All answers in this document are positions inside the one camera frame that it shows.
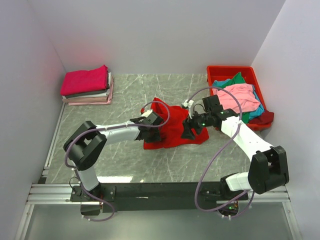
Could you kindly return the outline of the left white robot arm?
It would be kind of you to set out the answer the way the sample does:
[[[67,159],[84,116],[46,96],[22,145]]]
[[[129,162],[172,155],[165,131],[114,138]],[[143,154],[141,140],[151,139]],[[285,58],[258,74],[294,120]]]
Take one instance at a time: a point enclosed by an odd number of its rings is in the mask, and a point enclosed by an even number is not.
[[[94,165],[106,145],[125,141],[158,142],[161,140],[160,128],[169,116],[162,118],[155,111],[147,110],[138,118],[111,125],[95,125],[84,122],[67,140],[64,164],[75,171],[82,186],[82,195],[88,201],[103,196]]]

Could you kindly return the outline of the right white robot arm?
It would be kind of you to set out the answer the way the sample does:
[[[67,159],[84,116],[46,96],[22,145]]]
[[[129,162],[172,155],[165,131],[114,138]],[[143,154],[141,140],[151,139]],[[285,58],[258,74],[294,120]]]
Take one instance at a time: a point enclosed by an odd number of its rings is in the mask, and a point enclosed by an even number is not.
[[[193,140],[203,128],[214,127],[230,137],[250,160],[247,172],[234,173],[219,187],[222,198],[230,200],[237,191],[253,190],[263,194],[286,185],[289,180],[287,154],[283,147],[264,141],[232,109],[224,109],[216,95],[202,100],[204,112],[195,111],[193,100],[185,100],[182,107],[188,110],[182,122],[181,138]]]

